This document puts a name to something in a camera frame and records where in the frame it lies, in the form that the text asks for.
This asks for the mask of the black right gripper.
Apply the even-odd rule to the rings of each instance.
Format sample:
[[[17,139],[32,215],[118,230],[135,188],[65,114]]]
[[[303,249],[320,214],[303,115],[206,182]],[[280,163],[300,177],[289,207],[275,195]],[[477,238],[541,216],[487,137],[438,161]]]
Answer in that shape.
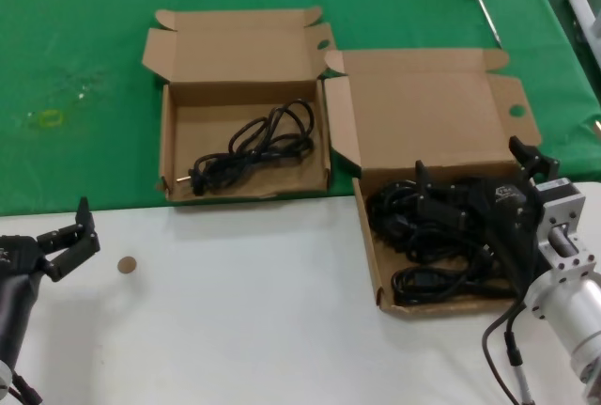
[[[519,164],[520,181],[559,177],[560,162],[544,155],[537,146],[526,145],[514,135],[509,138],[509,150]],[[467,229],[468,215],[464,211],[432,196],[433,182],[422,161],[415,162],[415,183],[420,217],[458,231]],[[526,196],[511,182],[481,178],[470,187],[469,203],[486,244],[516,293],[523,294],[532,283],[536,265],[534,214],[528,209]]]

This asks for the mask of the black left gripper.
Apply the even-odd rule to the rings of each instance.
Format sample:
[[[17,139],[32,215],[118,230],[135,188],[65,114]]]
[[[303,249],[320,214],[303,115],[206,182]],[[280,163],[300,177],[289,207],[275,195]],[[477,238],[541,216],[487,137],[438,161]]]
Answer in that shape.
[[[93,215],[86,197],[80,199],[75,223],[50,231],[37,239],[30,236],[1,237],[1,278],[46,274],[58,282],[100,250]],[[45,254],[60,251],[46,264]]]

